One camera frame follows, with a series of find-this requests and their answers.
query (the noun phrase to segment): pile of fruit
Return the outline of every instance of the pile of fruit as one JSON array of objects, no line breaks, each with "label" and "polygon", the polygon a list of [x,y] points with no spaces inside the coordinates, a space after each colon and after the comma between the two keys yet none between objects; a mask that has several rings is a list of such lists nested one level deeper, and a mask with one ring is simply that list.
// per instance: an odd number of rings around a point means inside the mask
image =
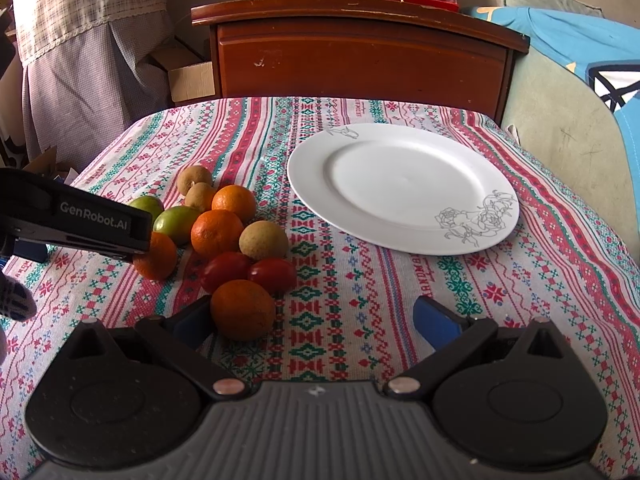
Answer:
[{"label": "pile of fruit", "polygon": [[242,186],[217,192],[202,166],[180,172],[177,188],[184,205],[164,209],[153,196],[129,205],[151,213],[154,221],[149,252],[134,256],[137,272],[150,280],[165,280],[178,263],[179,246],[191,243],[208,260],[200,283],[211,297],[211,315],[218,331],[236,341],[264,336],[276,310],[272,295],[296,286],[296,269],[284,259],[289,240],[284,230],[255,217],[255,197]]}]

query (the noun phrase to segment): plate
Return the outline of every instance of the plate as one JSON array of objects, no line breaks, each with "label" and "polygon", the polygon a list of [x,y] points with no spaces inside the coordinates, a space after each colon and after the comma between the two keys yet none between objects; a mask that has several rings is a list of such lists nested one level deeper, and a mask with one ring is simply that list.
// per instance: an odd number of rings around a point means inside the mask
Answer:
[{"label": "plate", "polygon": [[287,164],[296,195],[338,229],[407,253],[455,255],[504,240],[513,187],[488,160],[433,132],[349,124],[312,135]]}]

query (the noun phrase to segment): tomato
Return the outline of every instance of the tomato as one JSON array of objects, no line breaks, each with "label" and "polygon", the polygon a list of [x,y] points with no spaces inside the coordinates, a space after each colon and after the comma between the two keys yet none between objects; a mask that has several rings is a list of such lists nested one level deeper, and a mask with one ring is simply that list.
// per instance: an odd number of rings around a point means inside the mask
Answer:
[{"label": "tomato", "polygon": [[223,283],[246,280],[251,263],[251,258],[242,253],[219,254],[200,273],[200,285],[212,294]]},{"label": "tomato", "polygon": [[266,258],[253,264],[248,279],[261,285],[269,294],[283,294],[296,288],[296,267],[280,258]]}]

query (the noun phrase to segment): blue blanket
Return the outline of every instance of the blue blanket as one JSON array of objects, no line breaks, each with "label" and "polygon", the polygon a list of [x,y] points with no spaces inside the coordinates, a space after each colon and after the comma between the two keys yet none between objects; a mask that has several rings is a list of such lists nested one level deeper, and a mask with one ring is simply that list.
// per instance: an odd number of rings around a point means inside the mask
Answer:
[{"label": "blue blanket", "polygon": [[475,7],[469,15],[512,28],[581,78],[616,118],[640,222],[640,30],[604,18],[531,7]]}]

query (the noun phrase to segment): wooden headboard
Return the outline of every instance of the wooden headboard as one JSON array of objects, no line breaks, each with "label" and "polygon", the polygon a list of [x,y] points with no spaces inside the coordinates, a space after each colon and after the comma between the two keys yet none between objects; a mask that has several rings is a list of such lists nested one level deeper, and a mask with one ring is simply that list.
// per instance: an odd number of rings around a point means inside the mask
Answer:
[{"label": "wooden headboard", "polygon": [[529,38],[387,0],[239,0],[191,10],[209,25],[215,97],[330,96],[482,112],[498,124]]}]

